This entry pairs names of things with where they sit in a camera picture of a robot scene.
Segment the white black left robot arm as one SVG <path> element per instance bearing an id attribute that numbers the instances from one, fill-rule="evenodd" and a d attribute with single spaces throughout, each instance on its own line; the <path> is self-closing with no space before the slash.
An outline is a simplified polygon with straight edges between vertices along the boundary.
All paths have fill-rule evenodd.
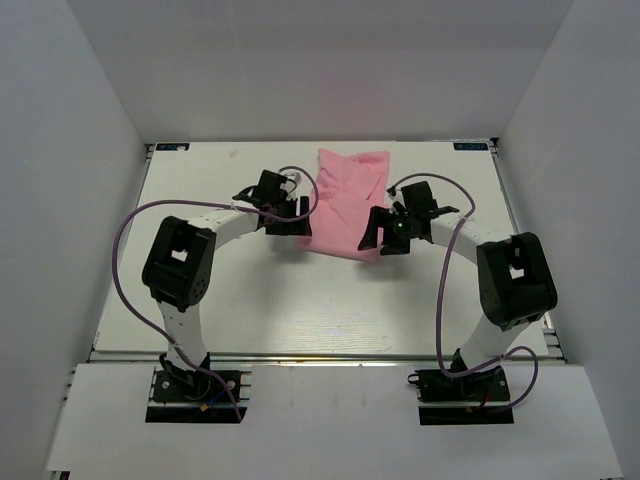
<path id="1" fill-rule="evenodd" d="M 142 282 L 161 312 L 169 335 L 161 356 L 164 370 L 177 376 L 177 387 L 199 399 L 211 387 L 210 356 L 200 319 L 200 302 L 209 288 L 214 254 L 229 242 L 262 230 L 267 235 L 309 237 L 315 206 L 297 187 L 308 173 L 299 167 L 265 170 L 254 186 L 199 217 L 165 218 L 142 272 Z"/>

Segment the pink t shirt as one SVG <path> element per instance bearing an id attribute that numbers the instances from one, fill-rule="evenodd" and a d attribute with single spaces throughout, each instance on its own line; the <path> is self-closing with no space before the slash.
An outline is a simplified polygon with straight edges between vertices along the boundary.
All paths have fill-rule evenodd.
<path id="1" fill-rule="evenodd" d="M 358 249 L 369 220 L 370 209 L 382 207 L 389 177 L 390 153 L 364 152 L 344 156 L 318 150 L 318 205 L 310 216 L 312 235 L 299 237 L 297 248 L 311 253 L 369 262 L 379 257 L 376 247 Z"/>

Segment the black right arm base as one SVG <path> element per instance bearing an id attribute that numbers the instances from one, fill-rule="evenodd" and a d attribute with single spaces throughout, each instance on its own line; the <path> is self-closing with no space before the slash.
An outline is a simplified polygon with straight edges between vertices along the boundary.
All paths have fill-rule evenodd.
<path id="1" fill-rule="evenodd" d="M 511 394 L 504 369 L 450 378 L 440 369 L 409 374 L 417 390 L 421 426 L 507 425 L 514 423 Z"/>

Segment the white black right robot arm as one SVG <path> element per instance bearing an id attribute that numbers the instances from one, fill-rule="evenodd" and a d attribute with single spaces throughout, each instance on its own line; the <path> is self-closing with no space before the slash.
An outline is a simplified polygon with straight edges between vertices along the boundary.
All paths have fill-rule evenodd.
<path id="1" fill-rule="evenodd" d="M 488 385 L 486 371 L 520 351 L 517 337 L 558 303 L 558 293 L 539 237 L 531 232 L 498 237 L 477 225 L 476 202 L 468 191 L 466 212 L 441 206 L 433 196 L 429 175 L 412 174 L 388 188 L 389 207 L 370 209 L 359 250 L 381 255 L 407 255 L 414 240 L 445 250 L 435 307 L 436 359 L 453 390 L 472 399 Z M 460 256 L 477 271 L 482 315 L 467 341 L 444 362 L 442 323 L 451 260 Z"/>

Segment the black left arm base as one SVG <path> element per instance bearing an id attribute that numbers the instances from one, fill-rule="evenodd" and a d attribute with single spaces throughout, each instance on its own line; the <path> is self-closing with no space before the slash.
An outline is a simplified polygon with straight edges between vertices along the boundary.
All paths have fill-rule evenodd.
<path id="1" fill-rule="evenodd" d="M 147 424 L 240 424 L 249 405 L 251 372 L 218 370 L 220 380 L 159 357 L 146 407 Z"/>

